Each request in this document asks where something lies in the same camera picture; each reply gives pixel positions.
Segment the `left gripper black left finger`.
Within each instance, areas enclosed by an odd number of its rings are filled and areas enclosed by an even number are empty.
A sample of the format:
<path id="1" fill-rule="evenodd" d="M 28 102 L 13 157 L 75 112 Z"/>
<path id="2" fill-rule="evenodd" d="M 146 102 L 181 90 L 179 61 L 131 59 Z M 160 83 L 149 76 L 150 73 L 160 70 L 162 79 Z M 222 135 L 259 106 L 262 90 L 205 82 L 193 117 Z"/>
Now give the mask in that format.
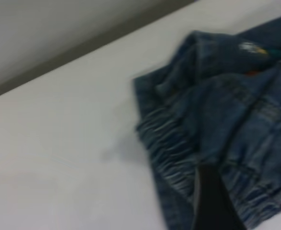
<path id="1" fill-rule="evenodd" d="M 197 167 L 194 183 L 193 230 L 245 230 L 217 171 L 212 165 Z"/>

